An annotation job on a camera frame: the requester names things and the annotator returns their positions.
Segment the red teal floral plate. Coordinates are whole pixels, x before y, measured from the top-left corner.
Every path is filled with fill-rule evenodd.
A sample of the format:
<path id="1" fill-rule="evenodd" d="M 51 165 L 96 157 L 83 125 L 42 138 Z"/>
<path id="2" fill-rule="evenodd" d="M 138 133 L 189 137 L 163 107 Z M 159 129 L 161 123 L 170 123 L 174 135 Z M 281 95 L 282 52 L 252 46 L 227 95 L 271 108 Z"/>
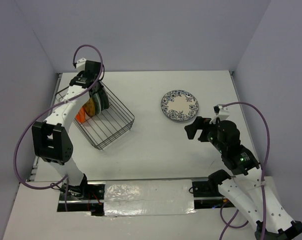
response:
<path id="1" fill-rule="evenodd" d="M 101 100 L 100 100 L 98 93 L 95 93 L 92 95 L 92 100 L 95 105 L 95 114 L 99 115 L 102 111 L 102 106 L 101 106 Z"/>

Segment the blue white floral plate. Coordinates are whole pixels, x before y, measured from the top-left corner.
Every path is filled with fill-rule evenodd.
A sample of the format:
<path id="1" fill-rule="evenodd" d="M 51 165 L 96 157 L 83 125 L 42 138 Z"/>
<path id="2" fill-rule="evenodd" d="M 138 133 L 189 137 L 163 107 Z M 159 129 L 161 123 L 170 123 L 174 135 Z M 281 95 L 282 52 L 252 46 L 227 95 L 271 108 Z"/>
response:
<path id="1" fill-rule="evenodd" d="M 185 90 L 171 90 L 164 94 L 160 107 L 163 114 L 177 122 L 186 122 L 194 118 L 199 111 L 195 96 Z"/>

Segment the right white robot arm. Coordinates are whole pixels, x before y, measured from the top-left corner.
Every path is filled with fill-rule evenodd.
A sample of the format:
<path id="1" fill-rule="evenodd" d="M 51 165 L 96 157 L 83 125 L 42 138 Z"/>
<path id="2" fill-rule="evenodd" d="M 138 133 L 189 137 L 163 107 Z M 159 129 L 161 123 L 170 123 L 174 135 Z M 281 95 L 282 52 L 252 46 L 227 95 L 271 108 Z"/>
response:
<path id="1" fill-rule="evenodd" d="M 218 170 L 208 177 L 208 190 L 223 195 L 249 221 L 258 240 L 292 240 L 302 233 L 302 222 L 294 220 L 283 208 L 272 189 L 262 181 L 261 164 L 240 141 L 234 122 L 198 116 L 185 126 L 188 139 L 198 130 L 200 142 L 211 143 L 231 171 Z"/>

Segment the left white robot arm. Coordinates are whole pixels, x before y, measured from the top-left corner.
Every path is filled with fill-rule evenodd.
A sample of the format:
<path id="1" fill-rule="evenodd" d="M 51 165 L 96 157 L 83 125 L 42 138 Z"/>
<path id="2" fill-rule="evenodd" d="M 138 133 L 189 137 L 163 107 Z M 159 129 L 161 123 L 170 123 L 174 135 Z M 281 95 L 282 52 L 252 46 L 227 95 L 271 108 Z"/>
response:
<path id="1" fill-rule="evenodd" d="M 81 200 L 87 197 L 89 187 L 86 175 L 72 158 L 73 144 L 68 132 L 80 109 L 97 92 L 98 83 L 94 81 L 103 73 L 104 66 L 84 58 L 75 66 L 77 75 L 70 80 L 60 105 L 44 121 L 36 121 L 31 131 L 35 155 L 50 164 L 61 177 L 67 175 L 65 191 Z"/>

